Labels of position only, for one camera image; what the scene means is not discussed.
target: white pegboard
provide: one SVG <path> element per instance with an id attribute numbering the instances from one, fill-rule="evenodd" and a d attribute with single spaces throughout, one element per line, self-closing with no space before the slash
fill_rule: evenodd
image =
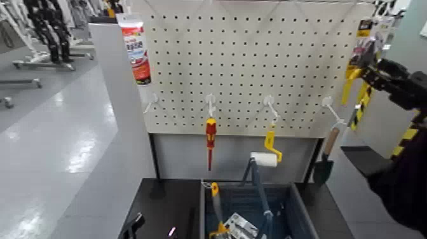
<path id="1" fill-rule="evenodd" d="M 321 106 L 337 96 L 368 3 L 168 1 L 133 3 L 147 34 L 152 133 L 205 133 L 205 96 L 216 96 L 218 134 L 324 137 L 334 117 Z"/>

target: hazard stripe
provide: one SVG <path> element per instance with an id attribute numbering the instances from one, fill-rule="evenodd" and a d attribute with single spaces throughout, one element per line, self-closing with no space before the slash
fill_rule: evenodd
<path id="1" fill-rule="evenodd" d="M 366 92 L 363 94 L 361 101 L 359 102 L 360 108 L 357 110 L 356 115 L 353 118 L 353 121 L 351 122 L 350 128 L 352 130 L 356 130 L 357 124 L 360 122 L 363 116 L 363 113 L 365 112 L 365 109 L 369 104 L 371 95 L 372 95 L 372 87 L 368 86 L 368 88 L 366 89 Z"/>
<path id="2" fill-rule="evenodd" d="M 417 123 L 421 123 L 426 118 L 425 114 L 421 114 L 419 111 L 417 114 L 413 117 L 412 123 L 410 124 L 409 128 L 406 130 L 406 132 L 403 134 L 402 139 L 399 142 L 399 145 L 393 150 L 391 154 L 391 160 L 395 160 L 397 156 L 402 153 L 402 151 L 407 147 L 411 140 L 417 135 L 420 126 L 417 125 Z"/>

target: screwdriver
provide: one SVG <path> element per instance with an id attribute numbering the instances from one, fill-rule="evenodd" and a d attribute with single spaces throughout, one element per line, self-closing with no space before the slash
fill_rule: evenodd
<path id="1" fill-rule="evenodd" d="M 212 150 L 215 147 L 215 134 L 217 133 L 217 121 L 214 118 L 206 120 L 206 136 L 208 147 L 208 170 L 212 167 Z"/>

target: black table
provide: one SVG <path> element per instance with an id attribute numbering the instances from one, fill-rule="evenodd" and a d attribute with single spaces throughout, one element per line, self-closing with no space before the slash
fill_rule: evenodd
<path id="1" fill-rule="evenodd" d="M 327 186 L 296 184 L 320 239 L 354 239 Z M 173 228 L 179 238 L 200 238 L 200 180 L 143 179 L 125 224 L 138 212 L 145 218 L 137 239 L 168 238 Z"/>

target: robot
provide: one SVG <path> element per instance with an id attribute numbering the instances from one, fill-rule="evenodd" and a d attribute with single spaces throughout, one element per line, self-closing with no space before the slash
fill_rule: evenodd
<path id="1" fill-rule="evenodd" d="M 28 18 L 34 24 L 34 30 L 43 44 L 47 44 L 50 50 L 50 59 L 53 63 L 61 63 L 59 59 L 58 44 L 53 38 L 49 26 L 58 35 L 62 61 L 73 62 L 70 59 L 70 36 L 67 26 L 64 23 L 61 7 L 57 0 L 24 0 L 24 5 L 28 10 Z"/>

